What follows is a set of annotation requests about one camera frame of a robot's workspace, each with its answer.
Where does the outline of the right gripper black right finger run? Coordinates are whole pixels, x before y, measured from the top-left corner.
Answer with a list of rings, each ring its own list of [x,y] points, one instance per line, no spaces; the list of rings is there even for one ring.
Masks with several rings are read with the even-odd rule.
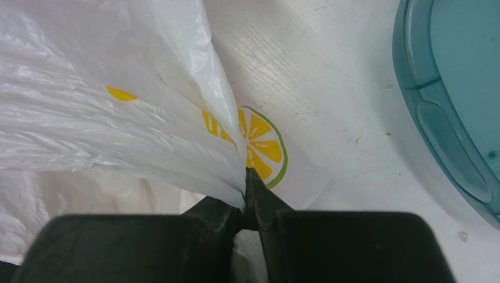
[[[270,282],[454,282],[429,225],[406,212],[295,210],[246,171],[246,221]]]

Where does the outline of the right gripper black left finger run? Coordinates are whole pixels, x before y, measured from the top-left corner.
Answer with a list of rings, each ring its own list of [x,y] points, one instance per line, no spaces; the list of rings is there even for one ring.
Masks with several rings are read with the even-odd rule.
[[[206,197],[181,215],[64,215],[14,282],[230,282],[240,211]]]

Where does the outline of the white plastic grocery bag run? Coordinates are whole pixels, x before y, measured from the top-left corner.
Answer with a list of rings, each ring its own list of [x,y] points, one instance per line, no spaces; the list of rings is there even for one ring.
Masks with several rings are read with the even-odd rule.
[[[202,1],[1,2],[1,261],[64,215],[240,211],[231,281],[267,281],[246,171],[292,209],[329,178],[237,106]]]

